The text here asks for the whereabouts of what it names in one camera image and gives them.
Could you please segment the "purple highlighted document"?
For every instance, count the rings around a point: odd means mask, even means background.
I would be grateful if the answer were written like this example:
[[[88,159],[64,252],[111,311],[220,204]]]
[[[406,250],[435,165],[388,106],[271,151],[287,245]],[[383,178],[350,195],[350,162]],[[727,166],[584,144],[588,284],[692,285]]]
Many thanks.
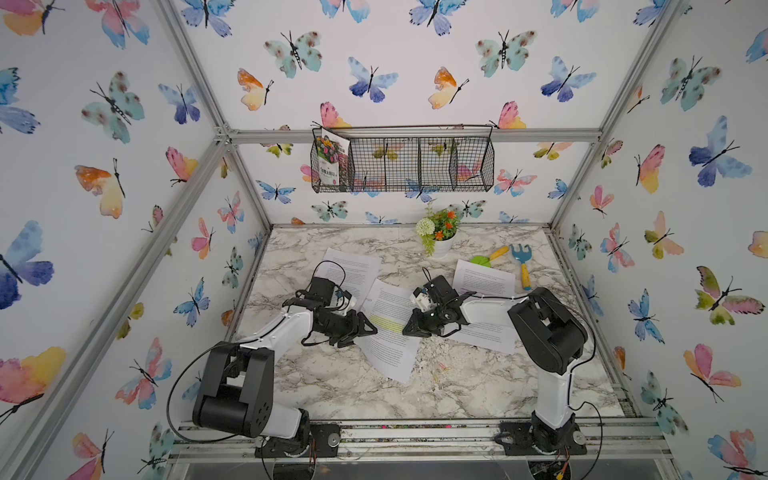
[[[451,339],[512,355],[518,335],[508,311],[517,303],[515,275],[459,260],[452,286],[459,294],[472,295],[460,307],[469,325],[462,326]]]

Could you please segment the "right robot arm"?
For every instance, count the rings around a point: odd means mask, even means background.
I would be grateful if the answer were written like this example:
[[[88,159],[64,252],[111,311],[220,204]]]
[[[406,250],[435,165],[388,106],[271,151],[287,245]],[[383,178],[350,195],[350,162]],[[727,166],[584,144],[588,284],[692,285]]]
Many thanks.
[[[503,422],[494,442],[507,456],[584,455],[586,440],[570,405],[573,370],[589,340],[585,327],[548,289],[517,297],[459,294],[444,276],[416,288],[403,328],[410,337],[448,338],[480,324],[515,329],[538,372],[536,407],[528,420]]]

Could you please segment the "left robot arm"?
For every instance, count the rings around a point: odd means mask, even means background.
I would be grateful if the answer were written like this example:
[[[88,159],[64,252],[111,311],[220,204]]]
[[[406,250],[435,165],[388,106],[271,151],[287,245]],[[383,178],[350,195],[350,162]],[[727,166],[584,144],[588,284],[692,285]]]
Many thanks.
[[[339,349],[376,335],[376,326],[355,306],[352,293],[330,279],[314,277],[257,333],[239,341],[220,341],[199,354],[192,362],[205,359],[206,364],[194,400],[193,424],[226,434],[210,439],[210,444],[261,437],[263,444],[256,453],[264,457],[312,456],[316,441],[309,413],[274,400],[275,364],[297,343],[313,346],[314,333]]]

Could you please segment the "yellow highlighted document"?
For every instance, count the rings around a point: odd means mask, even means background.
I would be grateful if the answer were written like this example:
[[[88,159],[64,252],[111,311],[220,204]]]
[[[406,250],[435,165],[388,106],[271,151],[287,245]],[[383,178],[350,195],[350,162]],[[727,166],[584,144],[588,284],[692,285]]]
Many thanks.
[[[379,373],[402,384],[410,381],[420,343],[419,338],[403,334],[412,315],[410,296],[407,289],[376,280],[363,304],[363,313],[377,333],[355,340]]]

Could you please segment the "plain text document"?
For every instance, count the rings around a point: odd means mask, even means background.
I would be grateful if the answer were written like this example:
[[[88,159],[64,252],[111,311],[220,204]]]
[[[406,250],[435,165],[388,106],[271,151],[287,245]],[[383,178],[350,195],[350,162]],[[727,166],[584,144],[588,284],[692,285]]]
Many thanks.
[[[331,280],[348,292],[353,301],[351,308],[360,309],[377,279],[381,259],[329,248],[323,260],[317,265],[313,277]]]

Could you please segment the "green toy trowel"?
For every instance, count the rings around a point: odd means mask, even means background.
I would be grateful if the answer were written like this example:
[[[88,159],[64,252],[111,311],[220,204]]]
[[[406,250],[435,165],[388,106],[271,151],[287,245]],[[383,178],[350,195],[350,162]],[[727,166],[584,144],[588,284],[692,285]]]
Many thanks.
[[[498,260],[499,258],[503,257],[505,254],[509,252],[510,248],[508,245],[504,245],[501,248],[495,250],[492,254],[489,256],[484,255],[476,255],[474,256],[470,262],[472,264],[484,266],[491,268],[493,266],[492,262],[495,260]]]

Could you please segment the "potted flower plant white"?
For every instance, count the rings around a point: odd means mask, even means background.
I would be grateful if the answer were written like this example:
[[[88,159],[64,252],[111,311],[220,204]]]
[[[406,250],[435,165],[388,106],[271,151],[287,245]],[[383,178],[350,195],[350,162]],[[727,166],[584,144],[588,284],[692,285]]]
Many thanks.
[[[437,258],[447,253],[451,242],[461,226],[461,214],[455,207],[437,209],[430,202],[425,207],[425,216],[415,224],[425,255]]]

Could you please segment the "blue toy rake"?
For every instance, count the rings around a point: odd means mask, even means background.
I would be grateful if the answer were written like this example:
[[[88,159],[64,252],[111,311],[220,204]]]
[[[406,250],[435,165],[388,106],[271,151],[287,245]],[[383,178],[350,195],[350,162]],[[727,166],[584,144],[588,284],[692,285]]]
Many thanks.
[[[520,263],[522,288],[524,291],[530,291],[532,285],[527,263],[532,259],[532,249],[529,245],[517,244],[511,245],[510,251],[512,256]]]

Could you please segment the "seed packet in basket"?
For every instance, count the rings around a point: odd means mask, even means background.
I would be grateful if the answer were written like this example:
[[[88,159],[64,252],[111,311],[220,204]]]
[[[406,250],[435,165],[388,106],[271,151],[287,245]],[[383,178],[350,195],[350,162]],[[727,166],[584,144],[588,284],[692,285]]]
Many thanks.
[[[317,171],[324,186],[348,185],[348,162],[351,142],[330,130],[320,128],[315,136]]]

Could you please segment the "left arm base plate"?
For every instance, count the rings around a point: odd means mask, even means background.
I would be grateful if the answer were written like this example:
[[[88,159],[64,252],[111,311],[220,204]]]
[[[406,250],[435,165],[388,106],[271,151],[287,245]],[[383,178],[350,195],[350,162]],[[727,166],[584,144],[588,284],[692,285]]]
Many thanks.
[[[310,422],[299,426],[290,439],[270,437],[258,442],[257,459],[335,458],[341,444],[341,427],[335,423]]]

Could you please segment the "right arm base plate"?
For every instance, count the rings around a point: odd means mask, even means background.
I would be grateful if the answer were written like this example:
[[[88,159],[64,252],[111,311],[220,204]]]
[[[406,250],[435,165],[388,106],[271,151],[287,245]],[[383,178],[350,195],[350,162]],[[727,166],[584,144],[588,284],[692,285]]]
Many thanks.
[[[587,454],[586,437],[573,420],[559,429],[533,420],[502,422],[493,441],[506,456]]]

